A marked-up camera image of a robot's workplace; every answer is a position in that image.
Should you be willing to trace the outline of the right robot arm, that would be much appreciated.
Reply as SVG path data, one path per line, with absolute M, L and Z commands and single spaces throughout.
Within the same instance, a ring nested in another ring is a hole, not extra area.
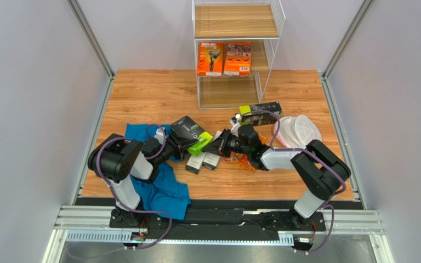
M 251 124 L 239 127 L 237 133 L 225 129 L 203 151 L 222 157 L 246 155 L 257 170 L 297 171 L 307 189 L 285 218 L 292 227 L 308 225 L 319 208 L 345 190 L 351 170 L 320 140 L 313 139 L 304 147 L 277 148 L 263 143 Z

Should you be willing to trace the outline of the black green razor box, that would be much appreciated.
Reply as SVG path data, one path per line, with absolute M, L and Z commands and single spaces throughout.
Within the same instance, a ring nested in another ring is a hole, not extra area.
M 233 120 L 241 125 L 268 125 L 276 123 L 281 113 L 282 107 L 278 101 L 244 105 L 238 108 L 238 113 L 235 114 Z
M 187 151 L 197 157 L 205 146 L 213 141 L 213 136 L 189 116 L 184 116 L 170 125 L 172 132 L 187 140 L 196 140 Z

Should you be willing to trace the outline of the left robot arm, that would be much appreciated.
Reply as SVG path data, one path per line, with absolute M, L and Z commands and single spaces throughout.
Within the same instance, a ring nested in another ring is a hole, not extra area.
M 144 142 L 110 135 L 88 158 L 88 168 L 103 179 L 116 206 L 111 225 L 139 226 L 147 213 L 184 220 L 191 203 L 186 184 L 177 181 L 168 160 L 182 161 L 197 143 L 176 135 Z

